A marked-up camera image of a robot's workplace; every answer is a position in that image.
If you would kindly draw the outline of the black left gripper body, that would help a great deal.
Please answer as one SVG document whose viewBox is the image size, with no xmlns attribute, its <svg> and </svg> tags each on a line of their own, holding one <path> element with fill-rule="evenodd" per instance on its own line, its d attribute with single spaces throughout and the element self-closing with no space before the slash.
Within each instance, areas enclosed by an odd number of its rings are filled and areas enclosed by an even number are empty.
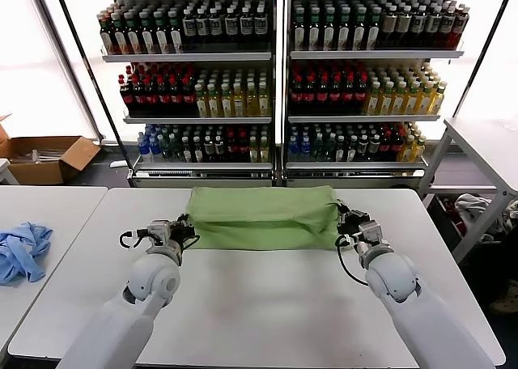
<svg viewBox="0 0 518 369">
<path fill-rule="evenodd" d="M 195 242 L 195 236 L 187 236 L 187 225 L 189 222 L 173 221 L 169 224 L 169 239 L 177 242 L 180 246 L 190 246 Z"/>
</svg>

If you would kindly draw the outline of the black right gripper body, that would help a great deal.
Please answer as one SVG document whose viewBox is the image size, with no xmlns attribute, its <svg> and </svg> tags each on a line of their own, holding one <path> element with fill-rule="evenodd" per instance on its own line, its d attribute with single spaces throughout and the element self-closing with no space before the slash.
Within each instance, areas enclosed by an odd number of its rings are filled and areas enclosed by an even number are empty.
<svg viewBox="0 0 518 369">
<path fill-rule="evenodd" d="M 343 227 L 338 228 L 340 235 L 353 235 L 360 232 L 359 226 L 369 221 L 369 214 L 359 210 L 351 210 L 345 214 L 345 223 Z"/>
</svg>

